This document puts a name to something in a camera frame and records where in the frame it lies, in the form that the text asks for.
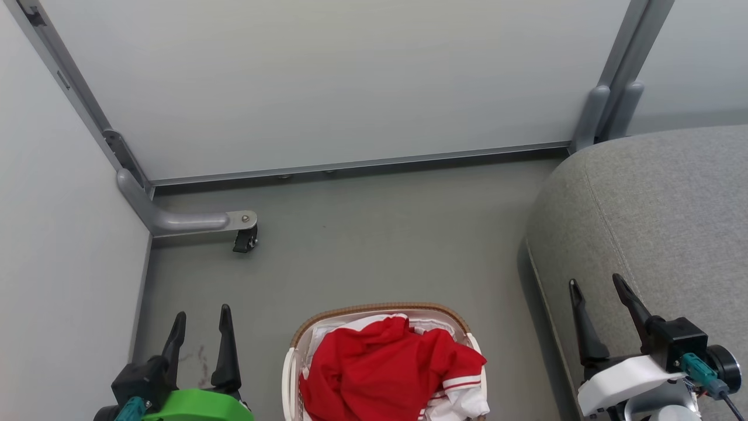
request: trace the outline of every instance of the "gray fabric upholstery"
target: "gray fabric upholstery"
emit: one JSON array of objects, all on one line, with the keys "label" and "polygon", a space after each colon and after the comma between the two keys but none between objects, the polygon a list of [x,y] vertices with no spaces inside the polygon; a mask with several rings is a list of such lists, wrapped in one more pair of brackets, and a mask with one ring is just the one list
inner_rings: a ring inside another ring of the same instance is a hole
[{"label": "gray fabric upholstery", "polygon": [[[688,317],[748,366],[748,126],[618,139],[574,154],[541,191],[527,244],[570,381],[579,364],[568,281],[611,354],[638,352],[620,273],[654,313]],[[748,413],[748,387],[734,401]],[[733,420],[700,399],[705,420]]]}]

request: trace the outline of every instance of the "white laundry basket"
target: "white laundry basket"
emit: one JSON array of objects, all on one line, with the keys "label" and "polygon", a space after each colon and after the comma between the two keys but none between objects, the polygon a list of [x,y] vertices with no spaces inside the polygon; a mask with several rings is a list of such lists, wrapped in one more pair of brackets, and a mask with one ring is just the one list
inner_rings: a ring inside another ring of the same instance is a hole
[{"label": "white laundry basket", "polygon": [[[467,345],[480,353],[475,339],[465,320],[445,306],[434,303],[383,303],[366,306],[347,307],[319,313],[310,318],[296,331],[291,341],[291,348],[283,362],[281,380],[283,415],[286,421],[303,421],[304,402],[298,389],[298,376],[304,365],[310,361],[315,349],[311,349],[312,334],[315,329],[334,329],[351,321],[371,315],[402,313],[408,316],[411,325],[422,324],[427,327],[442,327],[453,334],[455,342]],[[480,388],[486,394],[485,369],[480,372]]]}]

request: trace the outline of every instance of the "black wheel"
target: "black wheel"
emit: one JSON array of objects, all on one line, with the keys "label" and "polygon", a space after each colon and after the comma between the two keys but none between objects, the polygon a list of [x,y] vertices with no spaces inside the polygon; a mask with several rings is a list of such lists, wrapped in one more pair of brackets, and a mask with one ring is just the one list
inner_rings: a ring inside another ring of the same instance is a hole
[{"label": "black wheel", "polygon": [[257,224],[249,229],[242,229],[236,232],[236,241],[234,241],[233,251],[237,253],[249,253],[250,250],[257,246]]},{"label": "black wheel", "polygon": [[706,348],[706,363],[717,372],[717,378],[724,381],[729,387],[728,394],[736,393],[743,383],[741,365],[730,351],[722,345],[709,345]]}]

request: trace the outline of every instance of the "white cabinet panel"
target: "white cabinet panel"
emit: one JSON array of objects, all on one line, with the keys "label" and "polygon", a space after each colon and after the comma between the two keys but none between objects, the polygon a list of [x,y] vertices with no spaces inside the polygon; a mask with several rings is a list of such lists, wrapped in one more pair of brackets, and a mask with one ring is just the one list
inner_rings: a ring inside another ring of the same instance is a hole
[{"label": "white cabinet panel", "polygon": [[563,142],[614,0],[41,0],[152,180]]},{"label": "white cabinet panel", "polygon": [[129,358],[150,235],[5,4],[0,173],[0,420],[91,420]]},{"label": "white cabinet panel", "polygon": [[748,123],[748,2],[678,0],[639,74],[629,134]]}]

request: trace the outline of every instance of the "caster wheel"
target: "caster wheel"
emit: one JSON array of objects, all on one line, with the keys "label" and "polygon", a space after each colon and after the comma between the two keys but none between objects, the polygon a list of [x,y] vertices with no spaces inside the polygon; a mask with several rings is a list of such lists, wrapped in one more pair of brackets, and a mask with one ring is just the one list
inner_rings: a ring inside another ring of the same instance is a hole
[{"label": "caster wheel", "polygon": [[237,253],[249,253],[257,246],[257,225],[250,229],[242,229],[236,232],[233,251]]}]

